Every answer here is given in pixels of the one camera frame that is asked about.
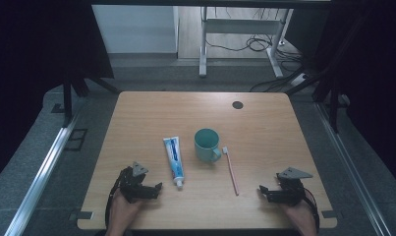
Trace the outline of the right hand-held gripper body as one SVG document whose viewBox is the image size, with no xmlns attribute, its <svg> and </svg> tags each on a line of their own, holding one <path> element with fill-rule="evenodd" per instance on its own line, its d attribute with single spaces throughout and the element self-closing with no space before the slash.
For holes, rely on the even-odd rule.
<svg viewBox="0 0 396 236">
<path fill-rule="evenodd" d="M 283 194 L 273 196 L 283 196 L 285 198 L 285 203 L 278 204 L 294 206 L 298 204 L 306 195 L 302 179 L 311 178 L 312 175 L 305 171 L 288 167 L 284 171 L 277 173 L 276 177 L 279 186 L 281 187 L 280 191 L 283 191 Z"/>
</svg>

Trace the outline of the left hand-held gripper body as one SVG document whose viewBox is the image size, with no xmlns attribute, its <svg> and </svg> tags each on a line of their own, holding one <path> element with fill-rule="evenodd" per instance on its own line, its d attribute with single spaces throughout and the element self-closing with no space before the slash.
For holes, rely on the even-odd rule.
<svg viewBox="0 0 396 236">
<path fill-rule="evenodd" d="M 147 199 L 147 187 L 142 184 L 148 170 L 137 162 L 128 166 L 120 173 L 120 192 L 129 203 L 136 199 Z"/>
</svg>

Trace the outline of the white blue toothpaste tube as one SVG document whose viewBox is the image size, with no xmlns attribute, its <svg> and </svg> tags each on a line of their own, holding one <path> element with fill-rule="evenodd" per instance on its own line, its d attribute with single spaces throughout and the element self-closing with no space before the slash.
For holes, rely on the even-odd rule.
<svg viewBox="0 0 396 236">
<path fill-rule="evenodd" d="M 184 186 L 185 174 L 180 153 L 179 138 L 164 138 L 163 143 L 165 145 L 169 159 L 173 183 L 176 185 L 178 190 L 182 190 Z"/>
</svg>

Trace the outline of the pink toothbrush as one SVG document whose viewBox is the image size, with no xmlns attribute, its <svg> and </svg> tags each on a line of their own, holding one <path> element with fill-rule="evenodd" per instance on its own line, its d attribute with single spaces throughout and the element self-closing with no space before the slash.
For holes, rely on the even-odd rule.
<svg viewBox="0 0 396 236">
<path fill-rule="evenodd" d="M 229 171 L 230 171 L 230 176 L 231 176 L 231 180 L 232 180 L 232 183 L 233 183 L 235 195 L 238 197 L 240 195 L 240 191 L 239 191 L 238 183 L 237 183 L 237 180 L 236 180 L 236 177 L 235 177 L 235 173 L 234 173 L 231 157 L 230 157 L 230 154 L 229 154 L 229 150 L 228 150 L 227 147 L 223 147 L 222 151 L 226 155 L 227 162 L 228 162 L 228 168 L 229 168 Z"/>
</svg>

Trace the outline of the teal cup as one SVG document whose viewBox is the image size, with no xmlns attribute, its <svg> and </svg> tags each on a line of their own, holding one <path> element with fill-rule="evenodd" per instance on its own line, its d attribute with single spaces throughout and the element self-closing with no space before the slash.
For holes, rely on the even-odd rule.
<svg viewBox="0 0 396 236">
<path fill-rule="evenodd" d="M 216 162 L 221 158 L 221 151 L 218 148 L 219 135 L 216 131 L 203 128 L 195 133 L 195 151 L 198 159 L 204 162 Z"/>
</svg>

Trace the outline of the person's right hand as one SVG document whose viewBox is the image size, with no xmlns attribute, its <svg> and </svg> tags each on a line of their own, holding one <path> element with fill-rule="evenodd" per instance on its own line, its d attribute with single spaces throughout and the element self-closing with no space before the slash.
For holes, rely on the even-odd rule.
<svg viewBox="0 0 396 236">
<path fill-rule="evenodd" d="M 300 201 L 295 206 L 280 205 L 284 214 L 290 220 L 292 226 L 298 229 L 316 230 L 315 220 L 310 205 L 306 201 Z"/>
</svg>

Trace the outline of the person's left hand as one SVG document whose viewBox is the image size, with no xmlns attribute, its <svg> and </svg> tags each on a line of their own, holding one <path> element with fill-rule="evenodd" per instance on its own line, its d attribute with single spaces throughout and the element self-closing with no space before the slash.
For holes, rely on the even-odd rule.
<svg viewBox="0 0 396 236">
<path fill-rule="evenodd" d="M 113 195 L 107 230 L 124 231 L 134 222 L 143 205 L 142 200 L 129 203 L 119 189 Z"/>
</svg>

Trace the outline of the black metal stand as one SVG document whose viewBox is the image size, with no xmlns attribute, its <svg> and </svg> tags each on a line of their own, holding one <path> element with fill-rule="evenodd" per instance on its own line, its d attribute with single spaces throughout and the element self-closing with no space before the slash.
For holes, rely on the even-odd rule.
<svg viewBox="0 0 396 236">
<path fill-rule="evenodd" d="M 338 132 L 337 128 L 337 112 L 338 112 L 338 93 L 339 86 L 338 83 L 331 79 L 329 76 L 315 75 L 302 81 L 297 86 L 290 88 L 286 91 L 287 95 L 292 95 L 302 89 L 307 88 L 313 84 L 317 84 L 311 98 L 314 102 L 323 102 L 328 95 L 329 99 L 329 113 L 328 113 L 328 123 L 334 132 Z"/>
<path fill-rule="evenodd" d="M 108 91 L 119 94 L 120 89 L 112 86 L 108 82 L 105 82 L 101 78 L 89 78 L 90 81 L 96 83 L 100 87 L 107 89 Z M 75 90 L 76 94 L 81 97 L 86 97 L 89 94 L 88 86 L 84 79 L 80 79 L 77 82 L 70 78 L 65 78 L 63 81 L 63 105 L 64 105 L 64 123 L 63 127 L 66 128 L 70 125 L 73 120 L 73 103 L 72 103 L 72 89 Z"/>
</svg>

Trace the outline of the white power strip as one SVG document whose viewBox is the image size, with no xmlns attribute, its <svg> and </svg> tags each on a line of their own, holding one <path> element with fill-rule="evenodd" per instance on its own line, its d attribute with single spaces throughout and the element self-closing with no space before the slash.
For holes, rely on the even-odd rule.
<svg viewBox="0 0 396 236">
<path fill-rule="evenodd" d="M 302 73 L 301 75 L 299 75 L 298 77 L 296 77 L 292 82 L 291 85 L 293 87 L 301 84 L 302 82 L 304 82 L 309 76 L 305 73 Z"/>
</svg>

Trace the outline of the black curtain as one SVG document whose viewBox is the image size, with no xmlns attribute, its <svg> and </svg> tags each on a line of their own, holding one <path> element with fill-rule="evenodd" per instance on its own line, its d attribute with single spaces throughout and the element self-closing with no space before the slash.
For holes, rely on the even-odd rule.
<svg viewBox="0 0 396 236">
<path fill-rule="evenodd" d="M 112 76 L 91 0 L 0 0 L 0 174 L 49 90 Z"/>
<path fill-rule="evenodd" d="M 297 10 L 296 39 L 320 33 L 307 63 L 348 96 L 351 122 L 396 180 L 396 0 L 327 2 Z"/>
</svg>

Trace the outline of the aluminium floor rail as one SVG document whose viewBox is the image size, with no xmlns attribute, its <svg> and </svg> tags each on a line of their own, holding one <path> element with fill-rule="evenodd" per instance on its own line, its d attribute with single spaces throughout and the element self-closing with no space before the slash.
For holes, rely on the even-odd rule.
<svg viewBox="0 0 396 236">
<path fill-rule="evenodd" d="M 366 184 L 361 177 L 357 167 L 355 166 L 351 155 L 348 153 L 341 137 L 337 134 L 334 129 L 329 124 L 329 116 L 326 112 L 325 107 L 322 104 L 316 103 L 314 105 L 318 114 L 320 116 L 320 120 L 328 134 L 330 141 L 334 145 L 336 152 L 339 156 L 339 159 L 347 172 L 347 175 L 353 185 L 353 188 L 356 191 L 356 194 L 368 216 L 368 219 L 373 227 L 377 236 L 392 236 L 390 229 L 387 226 L 387 223 L 375 201 L 370 191 L 366 187 Z"/>
<path fill-rule="evenodd" d="M 55 140 L 41 163 L 28 191 L 20 204 L 14 218 L 12 219 L 4 236 L 22 236 L 29 220 L 38 204 L 38 201 L 44 191 L 52 171 L 64 150 L 67 140 L 70 138 L 74 127 L 80 117 L 76 112 L 66 127 L 62 127 L 55 137 Z"/>
</svg>

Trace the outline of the black floor socket frame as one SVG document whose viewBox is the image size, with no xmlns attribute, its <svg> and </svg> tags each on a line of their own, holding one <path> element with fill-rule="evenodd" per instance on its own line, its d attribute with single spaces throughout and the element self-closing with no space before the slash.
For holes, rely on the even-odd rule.
<svg viewBox="0 0 396 236">
<path fill-rule="evenodd" d="M 66 151 L 80 151 L 85 142 L 87 129 L 75 129 L 72 131 L 65 145 Z"/>
</svg>

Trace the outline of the white desk frame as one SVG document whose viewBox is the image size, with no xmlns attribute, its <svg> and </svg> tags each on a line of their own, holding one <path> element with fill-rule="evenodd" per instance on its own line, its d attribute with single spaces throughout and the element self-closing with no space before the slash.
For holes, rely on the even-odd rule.
<svg viewBox="0 0 396 236">
<path fill-rule="evenodd" d="M 277 78 L 283 78 L 282 70 L 280 69 L 279 63 L 276 59 L 276 52 L 280 41 L 283 39 L 283 32 L 287 24 L 289 15 L 289 9 L 283 9 L 283 13 L 280 13 L 280 9 L 277 10 L 277 14 L 280 16 L 279 20 L 256 20 L 256 19 L 219 19 L 209 18 L 207 16 L 207 8 L 200 8 L 200 22 L 201 22 L 201 45 L 199 51 L 199 65 L 198 74 L 201 78 L 207 75 L 207 52 L 206 37 L 209 34 L 263 34 L 271 36 L 271 45 L 264 49 L 264 52 L 268 56 L 270 65 L 272 66 L 273 72 Z"/>
</svg>

